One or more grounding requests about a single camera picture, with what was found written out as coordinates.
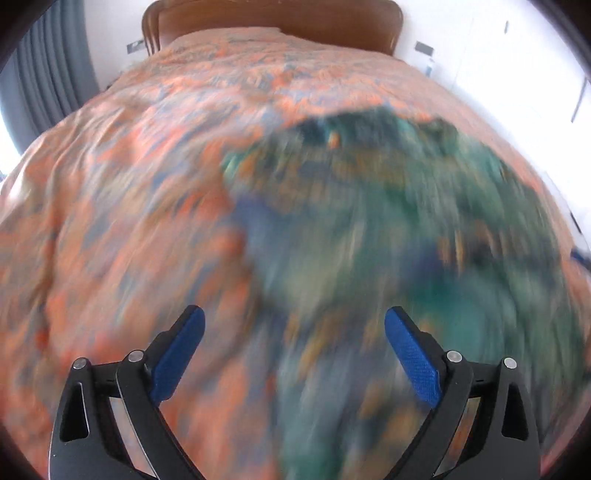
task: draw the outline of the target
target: blue gripper pad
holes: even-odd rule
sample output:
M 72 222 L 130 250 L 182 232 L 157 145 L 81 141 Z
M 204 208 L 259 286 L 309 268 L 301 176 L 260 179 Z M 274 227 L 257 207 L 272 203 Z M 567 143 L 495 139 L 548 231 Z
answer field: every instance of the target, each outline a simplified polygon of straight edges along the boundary
M 177 336 L 152 371 L 150 399 L 157 406 L 173 396 L 203 334 L 205 314 L 197 308 L 184 322 Z
M 417 396 L 435 408 L 441 398 L 439 372 L 429 362 L 415 336 L 408 330 L 394 309 L 386 312 L 386 337 Z

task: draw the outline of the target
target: metal screw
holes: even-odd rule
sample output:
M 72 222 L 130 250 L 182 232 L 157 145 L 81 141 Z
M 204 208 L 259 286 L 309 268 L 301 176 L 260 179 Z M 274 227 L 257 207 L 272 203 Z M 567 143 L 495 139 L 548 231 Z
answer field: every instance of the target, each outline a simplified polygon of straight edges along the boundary
M 447 359 L 450 362 L 458 364 L 462 361 L 462 354 L 460 352 L 456 352 L 455 350 L 449 350 L 447 353 Z
M 134 350 L 127 356 L 127 360 L 132 363 L 139 362 L 144 357 L 144 353 L 142 350 Z
M 507 368 L 511 368 L 512 370 L 514 368 L 517 368 L 517 362 L 515 360 L 513 360 L 510 356 L 508 356 L 507 358 L 505 358 L 503 360 L 503 363 L 505 364 L 505 366 Z
M 86 366 L 86 358 L 77 358 L 76 360 L 74 360 L 74 363 L 72 364 L 72 368 L 74 370 L 80 370 L 82 368 L 84 368 Z

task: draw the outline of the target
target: gray curtain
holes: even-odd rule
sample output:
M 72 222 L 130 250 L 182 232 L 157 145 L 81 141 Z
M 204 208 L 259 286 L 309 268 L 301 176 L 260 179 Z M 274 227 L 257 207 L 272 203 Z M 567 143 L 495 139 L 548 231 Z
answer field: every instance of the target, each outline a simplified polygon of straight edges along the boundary
M 0 73 L 0 109 L 19 153 L 99 93 L 83 0 L 56 0 Z

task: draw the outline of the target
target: wooden headboard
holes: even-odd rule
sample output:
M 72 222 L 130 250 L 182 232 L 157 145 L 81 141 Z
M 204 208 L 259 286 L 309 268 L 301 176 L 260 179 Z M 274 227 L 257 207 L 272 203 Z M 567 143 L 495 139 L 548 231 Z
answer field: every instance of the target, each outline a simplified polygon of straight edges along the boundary
M 392 0 L 158 0 L 142 19 L 148 54 L 208 28 L 278 27 L 283 33 L 392 55 L 402 11 Z

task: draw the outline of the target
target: green fabric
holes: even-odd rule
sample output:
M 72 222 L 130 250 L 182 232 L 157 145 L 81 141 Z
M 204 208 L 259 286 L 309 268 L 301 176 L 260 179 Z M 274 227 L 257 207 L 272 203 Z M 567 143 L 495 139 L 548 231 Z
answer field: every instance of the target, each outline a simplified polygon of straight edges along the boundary
M 297 327 L 278 360 L 286 478 L 334 478 L 375 452 L 392 465 L 411 440 L 384 434 L 402 409 L 426 412 L 384 340 L 396 304 L 444 349 L 514 357 L 541 439 L 557 428 L 583 382 L 582 333 L 537 195 L 489 148 L 376 109 L 272 134 L 224 174 L 264 310 Z

